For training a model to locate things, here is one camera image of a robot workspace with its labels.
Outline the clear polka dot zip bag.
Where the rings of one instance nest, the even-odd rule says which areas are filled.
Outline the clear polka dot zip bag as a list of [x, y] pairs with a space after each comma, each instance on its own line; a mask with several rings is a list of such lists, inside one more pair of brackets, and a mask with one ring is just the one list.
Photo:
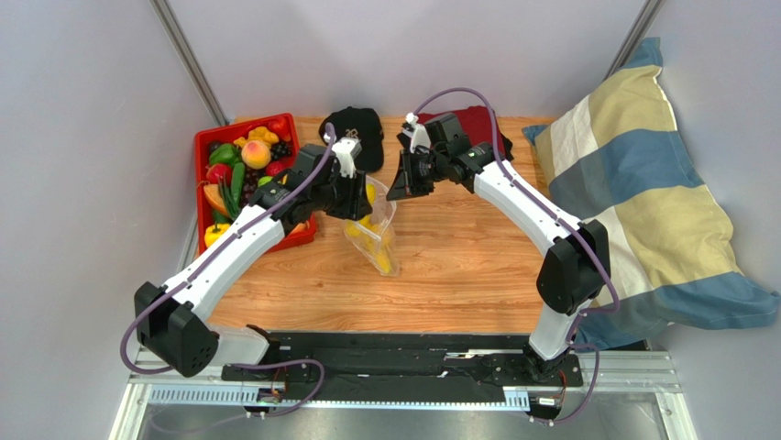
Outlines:
[[359, 250], [374, 267], [375, 265], [368, 258], [366, 251], [363, 249], [362, 238], [364, 235], [368, 234], [371, 234], [375, 237], [385, 234], [389, 235], [391, 240], [390, 257], [391, 261], [394, 263], [395, 271], [391, 275], [383, 275], [380, 271], [379, 273], [383, 276], [396, 277], [400, 274], [400, 268], [399, 262], [394, 255], [396, 234], [392, 225], [392, 221], [397, 211], [397, 204], [395, 202], [389, 202], [386, 199], [388, 187], [385, 184], [373, 177], [368, 176], [367, 183], [369, 182], [375, 185], [377, 191], [377, 200], [374, 206], [372, 206], [372, 214], [367, 215], [363, 219], [357, 221], [346, 220], [343, 223], [343, 232], [346, 239], [357, 250]]

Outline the yellow banana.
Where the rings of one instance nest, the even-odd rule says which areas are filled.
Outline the yellow banana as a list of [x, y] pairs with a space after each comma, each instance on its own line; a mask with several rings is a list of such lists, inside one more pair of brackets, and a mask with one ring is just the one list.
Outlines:
[[383, 275], [393, 274], [395, 268], [394, 263], [391, 261], [390, 236], [387, 234], [381, 236], [368, 234], [364, 235], [362, 240], [363, 249], [366, 251], [368, 258], [373, 262], [375, 267]]

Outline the yellow bell pepper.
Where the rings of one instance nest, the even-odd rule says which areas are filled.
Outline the yellow bell pepper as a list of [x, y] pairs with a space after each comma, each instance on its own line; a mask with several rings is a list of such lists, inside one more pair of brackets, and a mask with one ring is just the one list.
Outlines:
[[230, 227], [229, 223], [215, 223], [208, 226], [203, 234], [203, 243], [206, 248], [212, 246]]

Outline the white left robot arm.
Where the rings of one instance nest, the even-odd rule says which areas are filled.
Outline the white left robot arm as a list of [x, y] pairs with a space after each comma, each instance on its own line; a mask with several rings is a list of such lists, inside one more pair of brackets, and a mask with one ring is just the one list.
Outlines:
[[313, 213], [345, 220], [371, 214], [367, 175], [355, 164], [360, 151], [350, 137], [301, 148], [292, 167], [260, 185], [200, 257], [161, 286], [146, 282], [137, 290], [129, 331], [164, 362], [158, 373], [190, 378], [208, 366], [256, 365], [265, 357], [270, 341], [258, 329], [206, 322], [244, 272]]

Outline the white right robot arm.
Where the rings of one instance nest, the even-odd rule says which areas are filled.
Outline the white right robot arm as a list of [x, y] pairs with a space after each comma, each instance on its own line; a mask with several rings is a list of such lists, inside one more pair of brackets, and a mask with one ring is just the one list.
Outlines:
[[425, 196], [441, 181], [460, 184], [492, 204], [539, 250], [544, 261], [536, 286], [544, 306], [529, 345], [539, 361], [559, 358], [573, 345], [580, 314], [612, 285], [605, 226], [584, 223], [544, 198], [487, 143], [454, 153], [403, 149], [388, 198]]

